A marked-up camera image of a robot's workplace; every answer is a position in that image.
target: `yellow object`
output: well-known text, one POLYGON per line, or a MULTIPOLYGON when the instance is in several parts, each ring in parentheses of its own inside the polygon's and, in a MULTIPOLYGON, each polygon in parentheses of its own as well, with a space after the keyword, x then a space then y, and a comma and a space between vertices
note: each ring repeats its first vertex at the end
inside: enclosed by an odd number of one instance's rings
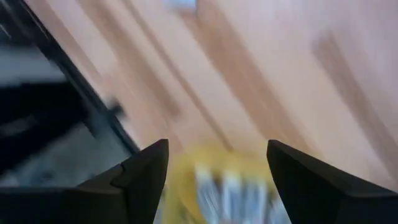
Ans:
POLYGON ((195 165, 208 167, 215 177, 231 170, 246 180, 265 180, 269 191, 275 192, 267 159, 257 154, 225 151, 214 146, 200 146, 182 155, 169 172, 165 193, 163 224, 206 223, 197 204, 195 165))

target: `wooden floor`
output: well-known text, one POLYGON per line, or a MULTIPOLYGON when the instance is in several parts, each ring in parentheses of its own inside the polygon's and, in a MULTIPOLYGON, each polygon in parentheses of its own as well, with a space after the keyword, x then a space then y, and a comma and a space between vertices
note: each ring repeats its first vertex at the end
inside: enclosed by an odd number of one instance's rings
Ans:
POLYGON ((26 1, 140 147, 279 139, 398 190, 398 3, 26 1))

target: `black metal edge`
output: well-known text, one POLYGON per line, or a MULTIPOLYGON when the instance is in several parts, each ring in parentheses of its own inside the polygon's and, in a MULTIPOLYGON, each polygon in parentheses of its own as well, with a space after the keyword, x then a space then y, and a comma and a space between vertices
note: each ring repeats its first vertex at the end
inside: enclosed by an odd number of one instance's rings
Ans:
POLYGON ((115 135, 120 139, 123 146, 131 153, 135 154, 139 152, 139 147, 130 138, 130 136, 123 129, 121 123, 114 114, 114 110, 108 109, 102 102, 99 96, 95 93, 94 89, 87 82, 84 76, 80 73, 79 69, 70 60, 69 56, 61 48, 52 34, 45 28, 40 19, 30 9, 30 7, 21 1, 21 5, 27 10, 27 13, 32 16, 34 22, 40 26, 40 29, 44 31, 45 38, 48 38, 47 44, 36 44, 39 50, 45 55, 47 59, 52 61, 60 70, 65 74, 68 81, 76 88, 81 97, 90 104, 102 117, 105 119, 108 126, 113 130, 115 135))
MULTIPOLYGON (((270 157, 272 153, 275 154, 276 152, 285 154, 290 158, 290 161, 298 162, 300 166, 306 168, 309 172, 322 178, 328 184, 334 186, 336 189, 344 192, 344 194, 349 195, 350 197, 398 196, 395 192, 389 189, 349 174, 278 140, 269 140, 267 156, 270 157)), ((268 159, 268 161, 270 164, 275 163, 275 161, 271 161, 270 159, 268 159)), ((284 162, 283 165, 289 167, 289 165, 293 165, 293 163, 284 162)))

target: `black device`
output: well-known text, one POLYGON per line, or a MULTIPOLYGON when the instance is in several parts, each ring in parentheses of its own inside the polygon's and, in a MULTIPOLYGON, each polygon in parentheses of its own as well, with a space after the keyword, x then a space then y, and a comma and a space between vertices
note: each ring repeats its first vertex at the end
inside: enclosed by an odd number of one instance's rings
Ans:
POLYGON ((267 158, 292 224, 397 223, 398 195, 270 140, 267 158))

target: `white object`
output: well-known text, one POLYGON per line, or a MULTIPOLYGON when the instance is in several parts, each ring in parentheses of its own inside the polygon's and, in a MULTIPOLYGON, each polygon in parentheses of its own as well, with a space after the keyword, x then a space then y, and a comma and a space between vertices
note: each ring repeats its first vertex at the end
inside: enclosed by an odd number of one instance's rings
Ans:
POLYGON ((250 181, 244 187, 244 224, 264 223, 268 187, 265 181, 250 181))
POLYGON ((164 0, 167 5, 177 9, 196 9, 197 0, 164 0))
POLYGON ((195 177, 197 182, 197 202, 200 210, 209 224, 219 224, 220 220, 220 193, 210 170, 203 166, 196 166, 195 177))
POLYGON ((221 193, 222 220, 228 223, 242 223, 243 183, 240 174, 225 172, 221 193))

